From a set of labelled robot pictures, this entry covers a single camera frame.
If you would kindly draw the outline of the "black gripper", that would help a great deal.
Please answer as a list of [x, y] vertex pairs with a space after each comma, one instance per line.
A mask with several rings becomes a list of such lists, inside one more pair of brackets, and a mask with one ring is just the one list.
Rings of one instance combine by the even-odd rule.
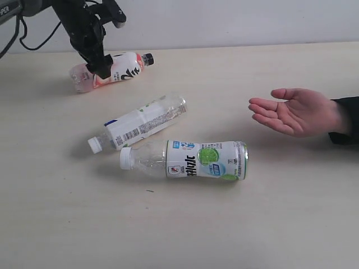
[[72, 47], [87, 61], [89, 72], [106, 79], [111, 76], [113, 58], [104, 55], [103, 27], [88, 10], [85, 1], [52, 1], [52, 8], [69, 35]]

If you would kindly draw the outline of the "black sleeved forearm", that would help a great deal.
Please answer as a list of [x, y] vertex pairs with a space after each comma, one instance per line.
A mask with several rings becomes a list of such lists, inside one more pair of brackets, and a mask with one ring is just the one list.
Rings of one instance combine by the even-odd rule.
[[335, 145], [358, 145], [358, 96], [333, 99], [337, 104], [339, 122], [329, 138]]

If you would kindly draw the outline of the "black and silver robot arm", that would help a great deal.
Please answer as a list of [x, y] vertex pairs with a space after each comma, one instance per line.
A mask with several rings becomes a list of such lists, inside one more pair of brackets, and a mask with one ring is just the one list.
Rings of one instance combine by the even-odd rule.
[[[16, 18], [15, 32], [2, 49], [3, 57], [19, 35], [20, 21], [25, 16], [24, 1], [1, 1], [1, 23]], [[87, 69], [102, 79], [111, 75], [113, 60], [104, 54], [104, 27], [85, 1], [50, 1], [74, 50], [87, 62]]]

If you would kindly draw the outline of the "open bare human hand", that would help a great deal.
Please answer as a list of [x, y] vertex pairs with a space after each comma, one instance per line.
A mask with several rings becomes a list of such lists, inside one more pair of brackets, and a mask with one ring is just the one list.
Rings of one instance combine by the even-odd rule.
[[339, 122], [337, 104], [307, 89], [276, 89], [274, 100], [252, 98], [248, 108], [258, 123], [292, 137], [312, 137], [334, 132]]

